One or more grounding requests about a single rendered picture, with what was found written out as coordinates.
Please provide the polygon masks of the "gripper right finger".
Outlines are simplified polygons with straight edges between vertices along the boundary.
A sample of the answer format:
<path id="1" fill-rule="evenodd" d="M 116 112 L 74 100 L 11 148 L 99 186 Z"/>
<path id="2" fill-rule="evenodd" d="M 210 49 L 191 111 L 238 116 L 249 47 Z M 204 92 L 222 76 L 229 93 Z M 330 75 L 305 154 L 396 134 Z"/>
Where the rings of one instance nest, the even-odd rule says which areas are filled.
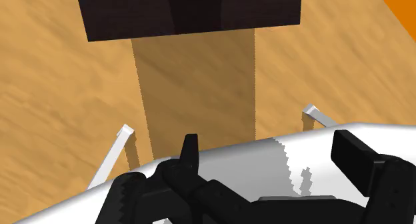
<path id="1" fill-rule="evenodd" d="M 413 224 L 416 166 L 379 154 L 346 129 L 333 135 L 331 160 L 369 200 L 359 224 Z"/>

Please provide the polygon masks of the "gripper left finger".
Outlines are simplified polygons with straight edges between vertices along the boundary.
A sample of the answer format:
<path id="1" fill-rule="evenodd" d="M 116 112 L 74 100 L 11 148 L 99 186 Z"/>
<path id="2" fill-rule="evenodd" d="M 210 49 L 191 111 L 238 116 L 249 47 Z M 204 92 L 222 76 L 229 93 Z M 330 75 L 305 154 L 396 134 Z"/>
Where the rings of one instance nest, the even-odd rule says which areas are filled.
<path id="1" fill-rule="evenodd" d="M 218 182 L 198 174 L 198 136 L 185 136 L 181 154 L 158 164 L 154 174 L 116 177 L 95 224 L 254 224 L 252 204 Z"/>

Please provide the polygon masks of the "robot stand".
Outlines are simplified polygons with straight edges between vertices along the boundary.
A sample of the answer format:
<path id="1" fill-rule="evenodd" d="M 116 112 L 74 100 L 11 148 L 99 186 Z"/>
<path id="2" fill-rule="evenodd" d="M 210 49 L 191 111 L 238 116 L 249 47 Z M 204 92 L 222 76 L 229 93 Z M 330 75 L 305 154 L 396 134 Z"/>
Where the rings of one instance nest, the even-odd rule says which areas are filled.
<path id="1" fill-rule="evenodd" d="M 298 25 L 301 0 L 78 0 L 88 41 Z"/>

